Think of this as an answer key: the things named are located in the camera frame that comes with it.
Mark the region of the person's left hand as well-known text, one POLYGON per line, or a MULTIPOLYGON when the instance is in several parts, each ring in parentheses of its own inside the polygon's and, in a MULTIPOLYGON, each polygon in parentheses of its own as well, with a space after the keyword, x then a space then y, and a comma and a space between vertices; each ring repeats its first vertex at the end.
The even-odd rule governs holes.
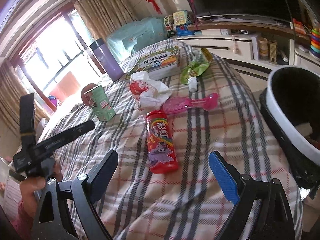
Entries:
POLYGON ((44 189, 46 181, 44 177, 27 177, 20 183, 22 207, 31 218, 34 218, 38 205, 34 193, 35 191, 44 189))

